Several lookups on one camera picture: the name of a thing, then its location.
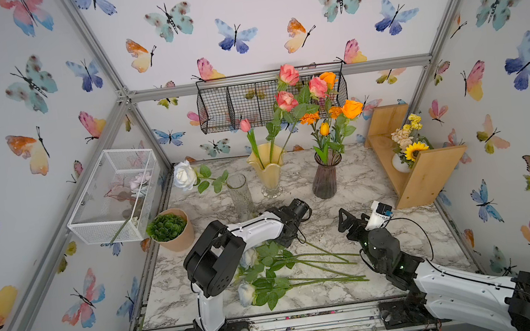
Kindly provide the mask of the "white blue rose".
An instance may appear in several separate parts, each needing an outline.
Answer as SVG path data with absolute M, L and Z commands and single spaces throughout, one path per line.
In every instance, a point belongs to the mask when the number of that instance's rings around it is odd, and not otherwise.
M 227 170 L 215 176 L 207 165 L 193 167 L 190 161 L 185 160 L 173 168 L 173 186 L 184 192 L 196 190 L 204 194 L 211 190 L 220 194 L 225 188 L 233 189 L 234 183 Z
M 253 281 L 257 277 L 271 277 L 281 269 L 292 270 L 296 265 L 312 268 L 324 268 L 327 265 L 354 264 L 357 254 L 330 253 L 325 249 L 311 244 L 313 252 L 294 254 L 292 251 L 277 247 L 274 243 L 247 250 L 239 263 L 238 273 L 246 280 Z
M 237 289 L 238 298 L 244 308 L 250 306 L 261 307 L 266 306 L 271 311 L 278 305 L 278 302 L 285 297 L 285 295 L 295 289 L 303 287 L 311 287 L 312 285 L 320 285 L 327 283 L 357 283 L 368 282 L 366 277 L 359 276 L 338 276 L 330 278 L 274 278 L 265 279 L 260 278 L 254 283 L 243 283 Z

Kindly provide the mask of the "orange yellow tulip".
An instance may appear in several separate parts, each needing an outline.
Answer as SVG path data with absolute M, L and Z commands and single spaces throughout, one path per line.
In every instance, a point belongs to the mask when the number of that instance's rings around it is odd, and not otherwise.
M 322 165 L 330 164 L 330 152 L 336 150 L 334 139 L 332 138 L 331 125 L 326 121 L 313 125 L 313 136 L 315 138 L 314 151 L 320 159 Z

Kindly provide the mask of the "orange marigold flower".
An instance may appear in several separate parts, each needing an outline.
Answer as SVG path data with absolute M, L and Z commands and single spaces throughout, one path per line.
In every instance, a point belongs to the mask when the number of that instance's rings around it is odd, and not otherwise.
M 306 113 L 300 120 L 300 124 L 309 125 L 312 128 L 312 137 L 315 140 L 315 145 L 313 146 L 314 151 L 320 157 L 322 163 L 327 161 L 327 154 L 329 149 L 327 146 L 327 135 L 325 134 L 324 126 L 325 122 L 320 118 L 318 112 L 316 113 Z

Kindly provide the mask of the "small pink rosebud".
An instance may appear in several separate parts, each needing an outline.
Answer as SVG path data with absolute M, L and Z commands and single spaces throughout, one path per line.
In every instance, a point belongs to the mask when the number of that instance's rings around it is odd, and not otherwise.
M 258 164 L 260 165 L 260 168 L 264 169 L 264 165 L 262 163 L 262 159 L 259 153 L 257 141 L 256 141 L 256 135 L 254 134 L 254 129 L 248 119 L 241 120 L 240 123 L 240 130 L 242 130 L 250 143 L 251 149 L 253 154 L 256 156 L 256 159 L 258 161 Z

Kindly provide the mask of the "orange rose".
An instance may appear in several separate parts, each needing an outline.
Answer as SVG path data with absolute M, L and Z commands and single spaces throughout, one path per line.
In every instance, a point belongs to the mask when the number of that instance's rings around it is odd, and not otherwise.
M 354 126 L 354 124 L 356 120 L 361 116 L 363 112 L 363 107 L 363 103 L 355 100 L 346 100 L 346 103 L 340 107 L 342 108 L 342 114 L 345 118 L 343 123 L 344 140 L 346 139 L 346 137 L 351 136 L 353 133 L 355 133 L 356 126 Z
M 324 72 L 320 74 L 320 80 L 324 81 L 327 87 L 327 95 L 332 96 L 335 92 L 335 85 L 337 83 L 337 75 L 333 72 Z

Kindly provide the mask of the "pink rose tall stem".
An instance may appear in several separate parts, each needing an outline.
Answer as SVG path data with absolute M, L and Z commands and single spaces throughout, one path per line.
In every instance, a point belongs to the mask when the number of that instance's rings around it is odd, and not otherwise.
M 277 93 L 287 91 L 299 83 L 300 75 L 298 70 L 291 65 L 282 65 L 279 70 L 278 81 L 277 81 Z

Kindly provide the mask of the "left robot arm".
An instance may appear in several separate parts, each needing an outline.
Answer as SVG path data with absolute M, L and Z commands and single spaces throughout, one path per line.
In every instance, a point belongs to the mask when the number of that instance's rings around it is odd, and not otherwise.
M 209 223 L 183 264 L 197 296 L 195 326 L 200 331 L 220 331 L 226 323 L 222 293 L 231 284 L 244 253 L 267 241 L 290 246 L 300 224 L 311 215 L 306 202 L 294 199 L 287 206 L 270 208 L 245 222 Z

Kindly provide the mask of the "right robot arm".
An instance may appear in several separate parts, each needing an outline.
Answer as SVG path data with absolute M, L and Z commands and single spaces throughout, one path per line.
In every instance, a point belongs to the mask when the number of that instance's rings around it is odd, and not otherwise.
M 452 320 L 491 331 L 530 331 L 530 272 L 515 276 L 476 274 L 438 265 L 401 249 L 378 202 L 370 214 L 355 217 L 339 209 L 339 232 L 358 242 L 372 271 L 407 291 L 407 313 L 421 310 L 438 320 Z

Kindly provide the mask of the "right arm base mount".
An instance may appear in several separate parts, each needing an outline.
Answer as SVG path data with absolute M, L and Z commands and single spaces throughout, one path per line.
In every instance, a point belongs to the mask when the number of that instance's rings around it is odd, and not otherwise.
M 437 318 L 426 308 L 426 294 L 409 292 L 406 297 L 398 297 L 379 303 L 379 316 L 385 329 L 400 329 L 435 323 Z

